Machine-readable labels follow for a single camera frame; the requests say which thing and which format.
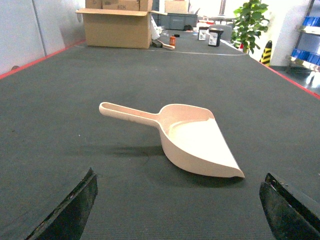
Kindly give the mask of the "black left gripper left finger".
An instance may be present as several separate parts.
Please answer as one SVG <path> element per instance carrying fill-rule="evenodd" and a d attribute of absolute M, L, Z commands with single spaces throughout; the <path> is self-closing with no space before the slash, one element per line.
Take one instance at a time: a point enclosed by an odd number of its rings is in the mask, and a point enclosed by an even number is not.
<path fill-rule="evenodd" d="M 27 239 L 79 240 L 97 195 L 97 174 L 90 168 L 77 186 L 27 236 Z"/>

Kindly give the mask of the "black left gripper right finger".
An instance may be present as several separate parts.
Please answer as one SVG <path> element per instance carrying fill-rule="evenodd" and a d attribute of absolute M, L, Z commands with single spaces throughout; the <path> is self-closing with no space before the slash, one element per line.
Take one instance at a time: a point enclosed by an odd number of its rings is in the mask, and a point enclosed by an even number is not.
<path fill-rule="evenodd" d="M 268 172 L 259 198 L 272 235 L 277 240 L 318 240 L 320 203 Z"/>

